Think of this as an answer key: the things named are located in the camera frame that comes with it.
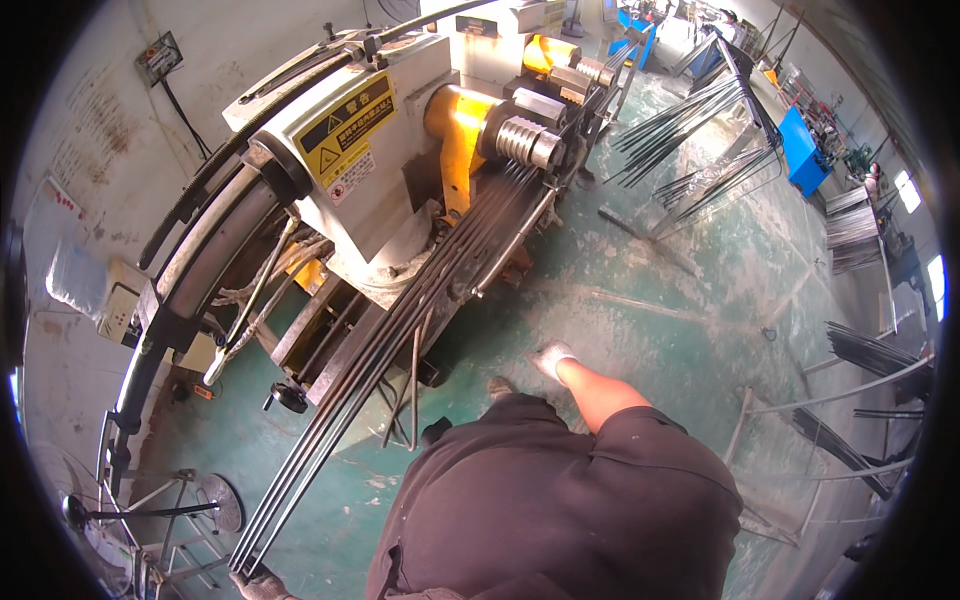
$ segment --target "green floor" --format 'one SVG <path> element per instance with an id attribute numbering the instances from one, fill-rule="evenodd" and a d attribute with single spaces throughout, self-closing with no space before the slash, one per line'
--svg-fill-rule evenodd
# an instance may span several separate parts
<path id="1" fill-rule="evenodd" d="M 659 78 L 640 74 L 621 114 L 625 125 L 611 134 L 676 101 Z M 663 214 L 649 201 L 651 190 L 722 151 L 728 134 L 719 128 L 713 137 L 701 136 L 700 144 L 668 158 L 632 190 L 613 183 L 571 190 L 557 207 L 563 227 L 529 238 L 535 265 L 520 289 L 500 284 L 483 300 L 471 301 L 435 346 L 435 360 L 452 374 L 422 394 L 422 422 L 476 419 L 490 404 L 486 379 L 500 374 L 521 391 L 546 396 L 572 429 L 585 430 L 569 393 L 523 359 L 548 338 L 567 341 L 588 366 L 636 386 L 719 455 L 730 442 L 745 386 L 775 403 L 805 399 L 792 356 L 807 365 L 828 358 L 822 322 L 844 319 L 829 291 L 828 268 L 815 263 L 827 260 L 823 219 L 784 176 L 667 240 L 696 261 L 704 273 L 699 280 L 596 214 L 599 205 L 609 204 L 651 227 Z M 609 136 L 602 139 L 588 162 L 599 180 L 621 162 L 609 143 Z M 776 173 L 776 167 L 767 172 Z M 304 300 L 299 292 L 287 299 L 279 311 L 285 314 L 272 323 L 276 331 Z M 761 335 L 763 325 L 777 331 L 775 341 Z M 251 514 L 309 418 L 277 406 L 260 410 L 278 376 L 262 348 L 250 345 L 228 365 L 219 397 L 158 406 L 148 467 L 221 473 Z M 814 394 L 838 385 L 834 378 L 814 378 Z M 380 449 L 370 425 L 382 422 L 374 411 L 355 424 L 349 445 L 324 468 L 268 555 L 267 564 L 300 597 L 362 595 L 380 529 L 413 458 L 396 444 Z M 738 479 L 747 471 L 803 472 L 816 468 L 807 464 L 808 448 L 776 417 L 752 420 L 733 470 Z M 750 501 L 803 518 L 812 495 L 808 482 L 772 485 L 749 475 L 740 480 Z M 220 538 L 228 549 L 236 540 Z M 725 594 L 730 598 L 752 595 L 786 546 L 743 532 L 736 547 Z M 238 597 L 225 567 L 213 578 L 225 585 L 213 597 Z M 194 597 L 209 594 L 197 580 L 182 588 Z"/>

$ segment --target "black shirt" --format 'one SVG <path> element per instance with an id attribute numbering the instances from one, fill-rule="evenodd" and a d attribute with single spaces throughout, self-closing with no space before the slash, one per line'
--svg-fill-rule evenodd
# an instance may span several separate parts
<path id="1" fill-rule="evenodd" d="M 366 598 L 719 598 L 742 509 L 724 464 L 654 408 L 594 439 L 511 395 L 411 463 Z"/>

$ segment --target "shoe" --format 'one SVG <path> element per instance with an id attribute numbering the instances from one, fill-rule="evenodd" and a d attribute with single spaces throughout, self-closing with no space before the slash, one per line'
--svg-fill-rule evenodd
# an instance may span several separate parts
<path id="1" fill-rule="evenodd" d="M 560 340 L 551 340 L 546 343 L 546 346 L 540 349 L 540 351 L 527 354 L 527 360 L 533 363 L 534 367 L 544 375 L 555 379 L 563 384 L 560 381 L 560 376 L 557 375 L 557 363 L 564 360 L 565 358 L 572 358 L 577 360 L 577 357 L 573 355 L 573 350 L 570 349 L 570 346 L 564 344 Z"/>
<path id="2" fill-rule="evenodd" d="M 503 377 L 494 377 L 487 381 L 487 394 L 490 394 L 490 398 L 496 402 L 501 396 L 516 394 L 516 390 L 514 386 L 510 385 L 510 382 Z"/>

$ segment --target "concrete floor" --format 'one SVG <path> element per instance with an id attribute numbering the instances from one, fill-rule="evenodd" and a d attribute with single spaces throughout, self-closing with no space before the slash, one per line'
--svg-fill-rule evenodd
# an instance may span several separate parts
<path id="1" fill-rule="evenodd" d="M 661 60 L 671 64 L 664 58 L 669 50 L 661 48 Z M 622 164 L 621 155 L 610 148 L 619 131 L 677 102 L 663 82 L 656 74 L 637 76 L 621 124 L 612 126 L 588 161 L 598 180 Z M 677 82 L 666 85 L 682 87 Z M 567 341 L 588 366 L 636 386 L 720 456 L 730 443 L 745 387 L 775 404 L 807 399 L 797 366 L 830 358 L 824 321 L 849 324 L 861 313 L 875 315 L 877 303 L 876 295 L 859 300 L 856 281 L 842 277 L 838 281 L 828 266 L 820 264 L 829 262 L 824 218 L 789 184 L 785 167 L 778 175 L 779 166 L 771 166 L 742 191 L 769 180 L 766 184 L 736 202 L 708 209 L 704 218 L 667 239 L 675 252 L 692 258 L 703 270 L 699 279 L 596 213 L 598 206 L 608 204 L 651 228 L 664 215 L 662 207 L 650 200 L 652 190 L 706 164 L 724 150 L 731 136 L 723 124 L 705 128 L 633 189 L 612 182 L 594 190 L 573 188 L 557 206 L 564 225 L 528 238 L 535 262 L 519 290 L 498 284 L 482 300 L 471 301 L 433 348 L 431 360 L 449 368 L 451 375 L 439 388 L 422 393 L 421 423 L 441 416 L 454 423 L 476 419 L 490 405 L 485 381 L 499 374 L 523 392 L 547 397 L 573 430 L 586 431 L 570 394 L 523 359 L 524 352 L 549 338 Z M 275 331 L 283 330 L 305 298 L 300 290 L 288 294 L 285 306 L 271 319 Z M 762 326 L 775 329 L 776 340 L 765 339 Z M 220 473 L 252 513 L 309 418 L 276 406 L 267 413 L 260 410 L 271 382 L 279 376 L 262 348 L 250 345 L 228 365 L 223 392 L 215 399 L 193 396 L 184 404 L 158 404 L 146 467 Z M 841 365 L 813 375 L 810 392 L 822 396 L 861 380 L 858 369 Z M 854 423 L 855 401 L 814 412 L 838 433 L 852 436 L 861 451 L 880 454 L 882 423 Z M 268 555 L 267 564 L 299 597 L 362 595 L 381 527 L 413 458 L 397 444 L 380 449 L 373 435 L 385 420 L 380 402 L 372 400 L 367 410 Z M 831 469 L 843 468 L 812 453 L 811 444 L 777 415 L 748 420 L 732 457 L 732 471 L 748 504 L 787 532 L 804 525 L 816 483 L 758 475 Z M 836 513 L 840 496 L 839 510 L 844 514 L 862 516 L 867 510 L 869 494 L 861 482 L 845 492 L 825 491 L 823 496 L 819 511 Z M 746 525 L 777 535 L 776 529 Z M 187 531 L 183 523 L 178 530 L 181 527 Z M 741 532 L 724 597 L 816 593 L 843 547 L 862 535 L 859 530 L 838 534 L 837 528 L 826 527 L 809 527 L 799 548 Z M 220 539 L 231 549 L 237 536 L 222 534 Z M 829 559 L 811 567 L 812 557 L 819 556 L 824 544 L 831 548 Z M 211 595 L 199 581 L 190 580 L 181 586 L 184 595 L 239 597 L 225 567 L 212 576 L 223 590 Z M 807 591 L 793 596 L 787 585 L 791 581 L 802 583 Z"/>

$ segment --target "bending machine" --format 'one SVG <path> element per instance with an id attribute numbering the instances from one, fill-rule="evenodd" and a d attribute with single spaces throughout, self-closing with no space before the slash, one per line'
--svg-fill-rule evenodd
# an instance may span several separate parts
<path id="1" fill-rule="evenodd" d="M 562 3 L 488 4 L 424 2 L 435 11 L 385 31 L 334 34 L 328 24 L 322 43 L 224 110 L 234 136 L 141 255 L 146 268 L 173 225 L 187 224 L 140 296 L 142 334 L 105 416 L 97 474 L 112 494 L 166 349 L 184 353 L 198 331 L 210 333 L 218 346 L 204 377 L 211 383 L 285 285 L 310 261 L 324 264 L 310 301 L 272 349 L 285 378 L 264 406 L 317 408 L 244 530 L 232 570 L 259 563 L 392 366 L 407 373 L 393 402 L 384 395 L 393 413 L 385 441 L 402 431 L 396 414 L 409 388 L 416 447 L 410 380 L 429 383 L 422 356 L 460 305 L 523 270 L 512 265 L 525 255 L 524 236 L 556 219 L 554 202 L 610 120 L 612 100 L 626 93 L 618 80 L 635 41 L 601 63 L 548 35 Z M 256 258 L 263 264 L 233 323 L 220 324 L 211 311 L 224 281 L 250 262 L 253 240 L 282 221 L 276 246 Z M 271 276 L 286 273 L 256 314 Z"/>

